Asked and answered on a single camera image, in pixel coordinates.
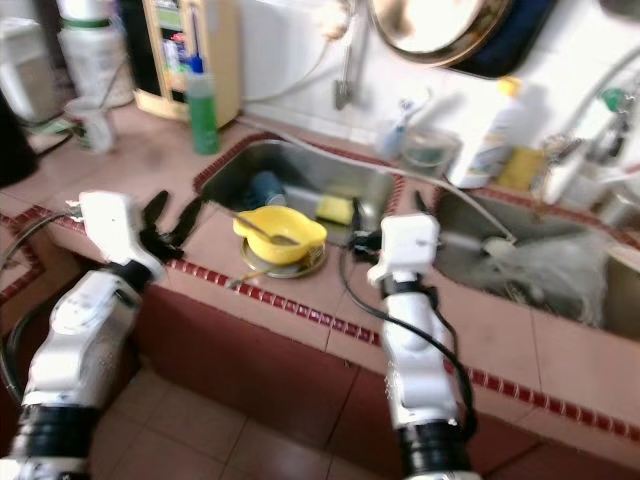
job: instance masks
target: pink countertop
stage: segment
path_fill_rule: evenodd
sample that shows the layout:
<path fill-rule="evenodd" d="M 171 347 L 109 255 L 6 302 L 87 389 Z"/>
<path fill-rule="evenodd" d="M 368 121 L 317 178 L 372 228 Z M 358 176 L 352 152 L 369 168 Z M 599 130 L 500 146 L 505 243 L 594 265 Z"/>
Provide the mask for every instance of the pink countertop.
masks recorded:
<path fill-rule="evenodd" d="M 45 157 L 34 175 L 0 190 L 0 212 L 21 213 L 16 211 L 16 202 L 56 210 L 65 206 L 65 200 L 77 199 L 80 192 L 92 189 L 131 194 L 144 203 L 166 189 L 172 201 L 161 228 L 169 228 L 176 213 L 193 198 L 194 178 L 242 139 L 258 133 L 233 124 L 221 133 L 222 153 L 202 157 L 192 152 L 190 131 L 184 124 L 147 115 L 133 106 L 113 113 L 119 134 L 114 152 L 93 155 L 74 142 L 67 143 Z M 363 146 L 288 130 L 316 143 L 370 155 Z M 428 199 L 434 193 L 427 184 L 405 179 L 402 195 L 395 199 L 396 213 L 411 210 L 414 189 Z M 521 196 L 510 201 L 525 201 L 523 198 L 526 200 Z M 34 209 L 32 214 L 38 212 L 41 210 Z M 186 261 L 170 264 L 162 285 L 385 372 L 387 360 L 377 335 L 380 322 L 345 295 L 337 275 L 337 247 L 328 246 L 328 261 L 313 276 L 295 281 L 261 277 L 239 291 L 230 291 L 222 286 L 226 278 L 241 277 L 249 270 L 231 224 L 222 209 L 208 205 L 185 246 Z M 60 245 L 98 258 L 82 232 L 62 224 L 53 225 L 50 231 Z M 376 291 L 366 284 L 366 267 L 351 268 L 356 291 L 368 302 L 379 304 Z M 624 375 L 640 371 L 640 343 L 466 288 L 435 271 L 429 280 L 440 288 L 443 313 L 459 332 L 462 360 L 472 371 L 481 410 L 533 430 L 536 426 L 544 430 L 547 421 L 536 415 L 551 412 L 563 421 L 640 448 L 640 376 Z M 583 433 L 574 436 L 578 441 Z"/>

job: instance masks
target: plastic bag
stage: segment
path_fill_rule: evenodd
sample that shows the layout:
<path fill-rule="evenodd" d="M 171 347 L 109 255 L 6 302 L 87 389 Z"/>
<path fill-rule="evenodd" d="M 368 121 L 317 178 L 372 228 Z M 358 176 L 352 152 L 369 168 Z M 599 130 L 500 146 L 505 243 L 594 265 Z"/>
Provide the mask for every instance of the plastic bag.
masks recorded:
<path fill-rule="evenodd" d="M 602 328 L 608 241 L 598 232 L 532 240 L 487 258 L 469 272 L 468 282 Z"/>

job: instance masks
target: stainless steel sink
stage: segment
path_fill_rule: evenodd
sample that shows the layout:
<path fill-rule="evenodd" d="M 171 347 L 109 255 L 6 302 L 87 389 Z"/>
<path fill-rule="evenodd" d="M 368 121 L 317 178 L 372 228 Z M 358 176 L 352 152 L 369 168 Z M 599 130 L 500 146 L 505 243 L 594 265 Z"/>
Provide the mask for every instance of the stainless steel sink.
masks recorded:
<path fill-rule="evenodd" d="M 393 177 L 372 168 L 342 163 L 309 152 L 282 140 L 259 140 L 242 150 L 207 181 L 201 191 L 205 200 L 235 210 L 246 210 L 244 192 L 259 172 L 272 171 L 282 183 L 287 204 L 316 219 L 322 195 L 358 198 L 362 205 L 363 227 L 376 230 L 394 188 Z M 328 241 L 344 244 L 348 228 L 319 220 L 329 231 Z"/>
<path fill-rule="evenodd" d="M 483 207 L 507 227 L 520 242 L 580 233 L 589 227 L 565 218 L 544 215 L 534 216 L 526 207 L 500 200 L 474 196 Z M 457 196 L 444 193 L 436 206 L 436 216 L 441 226 L 441 247 L 435 267 L 452 280 L 472 288 L 525 302 L 534 308 L 550 311 L 569 319 L 576 319 L 580 312 L 577 299 L 545 292 L 544 299 L 522 295 L 513 285 L 478 285 L 469 272 L 487 258 L 483 243 L 490 237 L 503 237 L 484 217 Z M 605 329 L 619 335 L 640 340 L 640 275 L 622 263 L 610 258 L 607 268 L 608 292 L 603 305 Z"/>

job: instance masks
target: dish soap bottle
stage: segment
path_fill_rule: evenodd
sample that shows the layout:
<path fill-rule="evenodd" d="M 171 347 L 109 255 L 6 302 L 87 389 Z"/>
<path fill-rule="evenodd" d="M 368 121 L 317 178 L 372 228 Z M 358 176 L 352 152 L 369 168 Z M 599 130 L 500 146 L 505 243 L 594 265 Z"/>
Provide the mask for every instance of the dish soap bottle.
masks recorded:
<path fill-rule="evenodd" d="M 457 160 L 447 172 L 447 179 L 458 188 L 480 188 L 487 185 L 504 168 L 511 155 L 509 128 L 518 121 L 521 105 L 517 100 L 520 80 L 503 77 L 498 80 L 498 92 L 488 115 L 489 126 L 477 127 L 475 138 L 465 140 Z"/>
<path fill-rule="evenodd" d="M 191 131 L 193 132 L 193 148 L 196 153 L 201 155 L 212 155 L 220 150 L 220 141 L 216 129 L 213 75 L 205 73 L 204 62 L 200 56 L 195 6 L 192 6 L 191 14 L 196 51 L 189 60 L 189 71 L 186 75 L 186 93 L 191 119 Z"/>

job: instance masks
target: yellow container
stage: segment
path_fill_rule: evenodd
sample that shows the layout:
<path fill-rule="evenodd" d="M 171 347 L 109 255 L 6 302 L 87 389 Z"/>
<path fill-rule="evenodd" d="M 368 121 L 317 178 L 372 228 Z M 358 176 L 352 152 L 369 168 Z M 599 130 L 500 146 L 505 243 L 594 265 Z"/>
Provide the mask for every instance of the yellow container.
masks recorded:
<path fill-rule="evenodd" d="M 300 245 L 275 245 L 264 235 L 234 220 L 233 231 L 247 239 L 253 253 L 276 265 L 297 262 L 310 249 L 322 246 L 327 239 L 327 230 L 322 225 L 309 220 L 292 208 L 270 205 L 250 212 L 241 212 L 238 215 L 263 229 L 270 236 L 284 235 L 300 243 Z"/>

